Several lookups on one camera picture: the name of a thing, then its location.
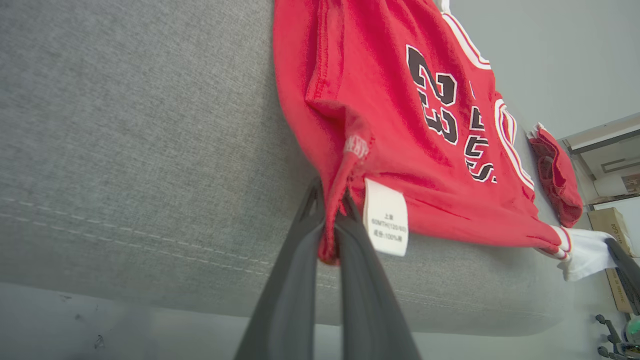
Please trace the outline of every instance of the white jersey trim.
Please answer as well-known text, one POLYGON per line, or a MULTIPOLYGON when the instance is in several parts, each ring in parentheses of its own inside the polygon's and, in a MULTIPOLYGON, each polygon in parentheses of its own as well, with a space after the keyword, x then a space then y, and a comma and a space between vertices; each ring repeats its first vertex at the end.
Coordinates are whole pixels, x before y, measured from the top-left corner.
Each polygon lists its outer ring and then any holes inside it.
POLYGON ((467 55, 469 61, 479 69, 491 70, 489 61, 480 55, 480 51, 478 51, 474 43, 469 38, 465 28, 463 28, 455 16, 451 14, 448 0, 442 1, 442 18, 449 25, 451 31, 453 31, 453 35, 458 39, 458 43, 460 44, 462 51, 467 55))
POLYGON ((512 120, 515 123, 515 120, 511 116, 506 115, 506 105, 502 99, 498 99, 495 102, 495 129, 498 132, 498 138, 500 138, 500 142, 502 143, 502 147, 504 148, 509 160, 511 160, 511 164, 513 168, 516 170, 516 174, 520 180, 522 180, 523 184, 526 187, 534 190, 534 183, 531 179, 531 176, 527 174, 527 172, 522 168, 522 162, 520 161, 520 157, 518 156, 518 152, 513 148, 512 139, 514 136, 511 136, 511 140, 504 133, 504 127, 502 126, 504 121, 507 123, 512 120))

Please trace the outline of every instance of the red jersey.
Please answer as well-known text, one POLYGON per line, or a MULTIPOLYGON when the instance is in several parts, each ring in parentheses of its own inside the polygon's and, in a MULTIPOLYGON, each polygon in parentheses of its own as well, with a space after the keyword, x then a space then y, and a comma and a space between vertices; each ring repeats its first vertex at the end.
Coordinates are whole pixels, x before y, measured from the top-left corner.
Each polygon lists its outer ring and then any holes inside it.
POLYGON ((325 190, 323 261, 345 189, 362 208, 365 177, 404 194, 412 232, 566 257, 564 229, 537 218, 491 65, 453 15, 432 0, 275 6, 280 103, 325 190))

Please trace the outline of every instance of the folded red clothing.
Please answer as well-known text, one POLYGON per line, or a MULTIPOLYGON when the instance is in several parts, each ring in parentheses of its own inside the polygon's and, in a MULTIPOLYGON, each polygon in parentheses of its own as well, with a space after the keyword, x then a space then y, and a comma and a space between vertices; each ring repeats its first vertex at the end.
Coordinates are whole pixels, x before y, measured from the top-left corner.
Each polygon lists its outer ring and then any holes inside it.
POLYGON ((573 227, 582 216, 583 203, 569 156, 556 139, 538 123, 527 134, 538 156, 540 183, 564 227, 573 227))

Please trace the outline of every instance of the floor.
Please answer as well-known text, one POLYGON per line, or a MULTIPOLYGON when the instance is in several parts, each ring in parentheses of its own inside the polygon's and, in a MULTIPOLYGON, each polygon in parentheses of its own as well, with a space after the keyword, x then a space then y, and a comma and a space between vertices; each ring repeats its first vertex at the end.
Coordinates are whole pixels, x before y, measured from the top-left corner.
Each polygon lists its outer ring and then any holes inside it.
MULTIPOLYGON (((604 273, 573 284, 557 326, 521 338, 414 333, 424 359, 601 359, 603 314, 621 329, 604 273)), ((0 283, 0 352, 7 359, 233 359, 247 318, 131 306, 0 283)), ((316 360, 340 359, 340 328, 316 327, 316 360)))

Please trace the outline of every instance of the gray wall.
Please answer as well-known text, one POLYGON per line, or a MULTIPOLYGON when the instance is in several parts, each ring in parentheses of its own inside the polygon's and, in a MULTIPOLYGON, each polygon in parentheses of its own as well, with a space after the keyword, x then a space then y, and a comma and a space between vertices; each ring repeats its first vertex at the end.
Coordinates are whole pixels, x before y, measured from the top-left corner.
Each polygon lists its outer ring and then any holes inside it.
POLYGON ((451 0, 518 123, 556 137, 640 110, 640 1, 451 0))

